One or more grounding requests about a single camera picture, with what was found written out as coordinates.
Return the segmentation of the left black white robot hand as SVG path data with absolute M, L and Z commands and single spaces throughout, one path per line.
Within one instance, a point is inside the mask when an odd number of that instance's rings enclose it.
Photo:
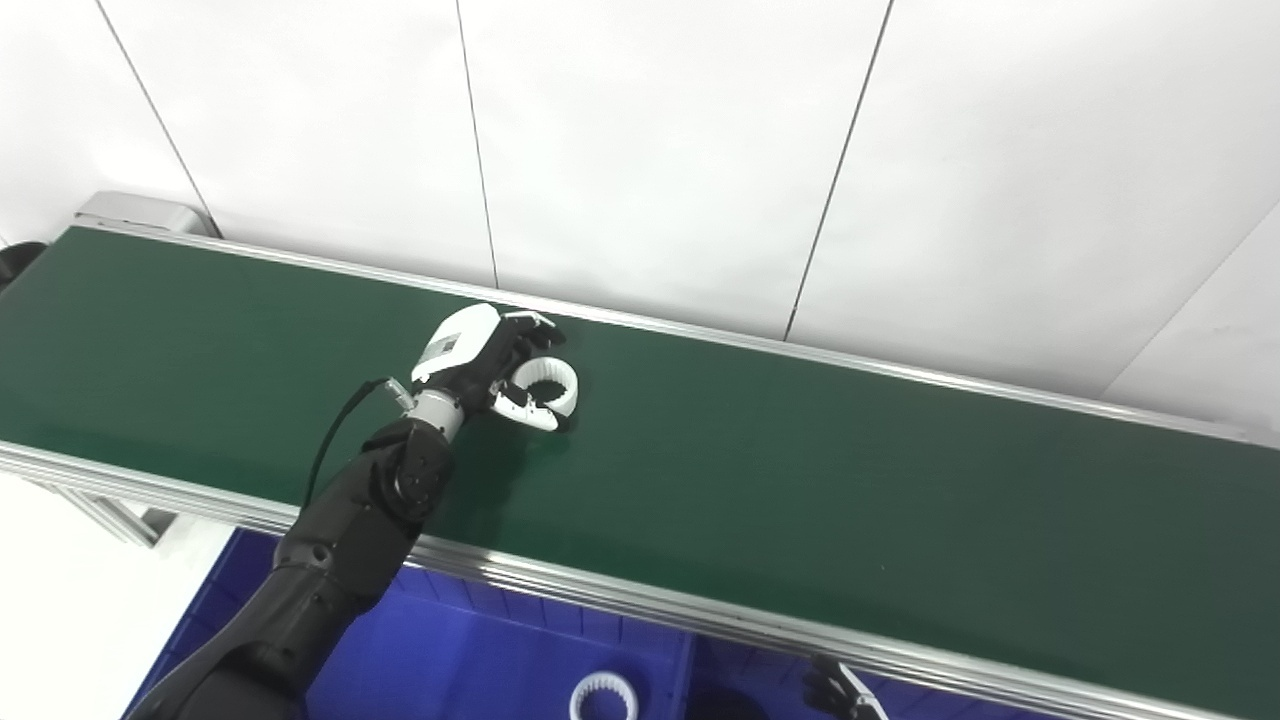
M 453 439 L 463 423 L 495 413 L 547 432 L 564 432 L 577 402 L 572 366 L 547 350 L 564 333 L 540 313 L 463 307 L 440 323 L 411 372 L 406 413 Z

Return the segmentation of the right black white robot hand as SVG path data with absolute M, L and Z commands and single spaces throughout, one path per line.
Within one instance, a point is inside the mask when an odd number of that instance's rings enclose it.
M 849 666 L 815 655 L 803 678 L 804 702 L 835 719 L 888 719 L 879 700 Z

